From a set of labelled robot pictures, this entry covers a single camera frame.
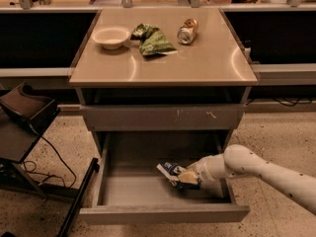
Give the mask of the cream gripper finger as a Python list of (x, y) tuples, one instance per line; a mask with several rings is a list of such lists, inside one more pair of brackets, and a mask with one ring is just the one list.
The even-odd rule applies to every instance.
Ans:
[(194, 171), (182, 172), (178, 179), (181, 183), (189, 185), (197, 185), (199, 181), (198, 175)]

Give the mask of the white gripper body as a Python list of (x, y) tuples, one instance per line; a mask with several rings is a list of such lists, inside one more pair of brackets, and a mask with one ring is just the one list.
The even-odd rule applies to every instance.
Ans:
[(210, 158), (203, 157), (191, 164), (189, 170), (194, 171), (202, 183), (213, 182), (214, 179), (210, 174)]

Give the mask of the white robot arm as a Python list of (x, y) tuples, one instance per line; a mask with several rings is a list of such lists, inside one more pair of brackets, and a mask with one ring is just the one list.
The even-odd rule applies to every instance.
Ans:
[(222, 154), (206, 156), (181, 171), (182, 183), (206, 188), (220, 179), (253, 176), (316, 214), (316, 179), (269, 162), (245, 146), (233, 144)]

